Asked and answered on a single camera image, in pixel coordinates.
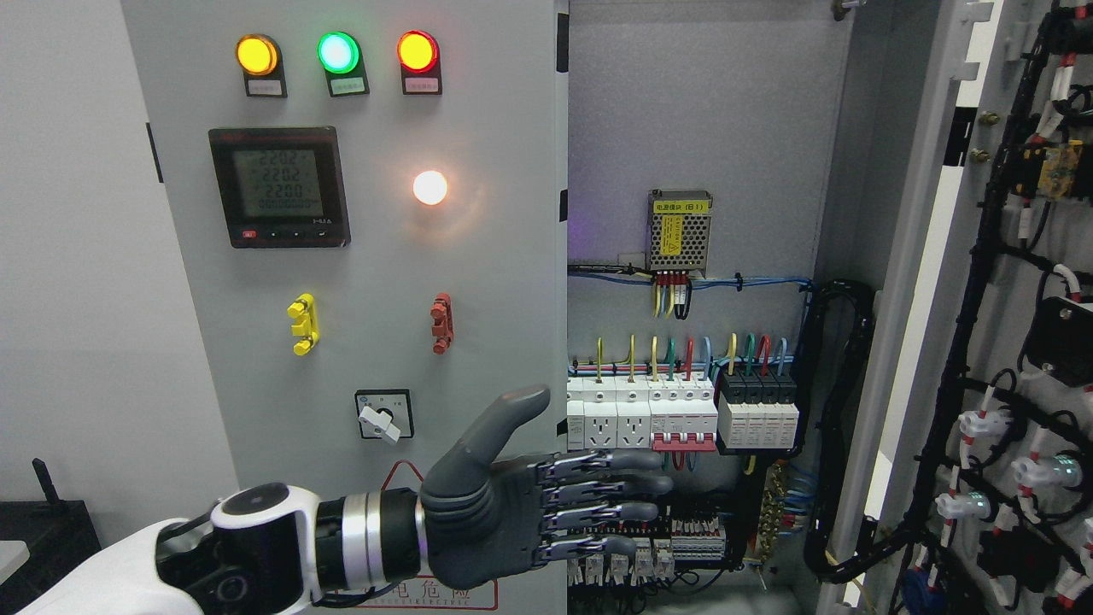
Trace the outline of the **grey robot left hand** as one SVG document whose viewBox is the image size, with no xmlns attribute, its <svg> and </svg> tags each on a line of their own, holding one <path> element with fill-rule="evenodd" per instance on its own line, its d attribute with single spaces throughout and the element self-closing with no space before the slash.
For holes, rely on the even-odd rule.
<svg viewBox="0 0 1093 615">
<path fill-rule="evenodd" d="M 468 590 L 553 561 L 632 556 L 633 540 L 599 528 L 658 517 L 653 498 L 673 483 L 651 450 L 497 459 L 550 400 L 543 385 L 497 397 L 430 468 L 420 498 L 427 564 L 440 583 Z"/>
</svg>

